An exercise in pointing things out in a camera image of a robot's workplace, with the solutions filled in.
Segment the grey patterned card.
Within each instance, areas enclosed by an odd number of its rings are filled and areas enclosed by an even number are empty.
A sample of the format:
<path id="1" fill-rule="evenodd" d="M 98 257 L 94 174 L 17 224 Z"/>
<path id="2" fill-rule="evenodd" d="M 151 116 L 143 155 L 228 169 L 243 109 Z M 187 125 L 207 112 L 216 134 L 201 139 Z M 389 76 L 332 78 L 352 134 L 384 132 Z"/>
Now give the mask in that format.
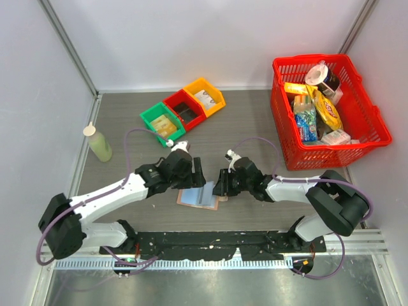
<path id="1" fill-rule="evenodd" d="M 217 103 L 210 96 L 205 96 L 203 99 L 203 104 L 205 105 L 205 108 L 209 110 L 212 107 L 214 107 Z"/>
<path id="2" fill-rule="evenodd" d="M 200 101 L 203 101 L 205 96 L 210 96 L 210 94 L 206 90 L 201 90 L 194 95 Z"/>

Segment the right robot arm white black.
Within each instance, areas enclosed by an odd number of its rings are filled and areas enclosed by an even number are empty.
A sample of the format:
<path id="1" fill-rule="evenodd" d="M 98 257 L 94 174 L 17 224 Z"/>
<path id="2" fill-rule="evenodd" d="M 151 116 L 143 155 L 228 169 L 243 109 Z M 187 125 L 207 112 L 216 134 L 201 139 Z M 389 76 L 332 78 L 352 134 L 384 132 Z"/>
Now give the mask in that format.
<path id="1" fill-rule="evenodd" d="M 334 170 L 311 178 L 286 178 L 262 173 L 247 157 L 221 169 L 213 194 L 220 197 L 250 193 L 258 201 L 306 203 L 314 215 L 299 218 L 289 229 L 287 243 L 304 251 L 318 237 L 330 233 L 348 237 L 368 217 L 371 203 L 361 191 Z"/>

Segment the tan leather card holder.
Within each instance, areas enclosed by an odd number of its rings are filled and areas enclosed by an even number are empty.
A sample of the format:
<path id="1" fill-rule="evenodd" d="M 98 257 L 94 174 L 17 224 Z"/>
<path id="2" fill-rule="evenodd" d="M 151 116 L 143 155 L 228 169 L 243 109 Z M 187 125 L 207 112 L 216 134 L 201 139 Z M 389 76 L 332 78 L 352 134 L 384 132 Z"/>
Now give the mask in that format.
<path id="1" fill-rule="evenodd" d="M 217 210 L 219 202 L 227 201 L 226 196 L 213 195 L 214 181 L 207 182 L 203 187 L 181 189 L 177 204 L 193 208 Z"/>

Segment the white card with black stripe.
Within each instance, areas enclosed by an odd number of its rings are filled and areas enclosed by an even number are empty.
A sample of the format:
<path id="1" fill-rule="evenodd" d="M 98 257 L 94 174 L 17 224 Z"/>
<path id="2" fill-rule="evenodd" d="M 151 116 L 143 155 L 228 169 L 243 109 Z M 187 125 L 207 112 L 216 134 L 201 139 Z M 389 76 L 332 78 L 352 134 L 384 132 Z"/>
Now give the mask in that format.
<path id="1" fill-rule="evenodd" d="M 215 186 L 214 181 L 207 182 L 200 189 L 200 197 L 198 200 L 198 206 L 210 209 L 216 209 L 219 201 L 218 196 L 212 194 L 213 188 Z"/>

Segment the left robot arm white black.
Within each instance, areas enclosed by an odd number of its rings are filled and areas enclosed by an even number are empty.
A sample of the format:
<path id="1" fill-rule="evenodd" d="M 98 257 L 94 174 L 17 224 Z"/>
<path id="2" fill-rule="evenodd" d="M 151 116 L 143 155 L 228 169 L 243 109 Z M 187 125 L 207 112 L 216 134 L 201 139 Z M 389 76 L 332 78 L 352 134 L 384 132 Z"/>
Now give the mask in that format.
<path id="1" fill-rule="evenodd" d="M 119 254 L 135 252 L 138 236 L 125 220 L 97 220 L 130 203 L 167 189 L 202 187 L 206 183 L 201 159 L 176 149 L 154 164 L 144 164 L 124 179 L 89 194 L 67 198 L 55 195 L 39 221 L 54 259 L 67 258 L 80 249 L 107 247 Z"/>

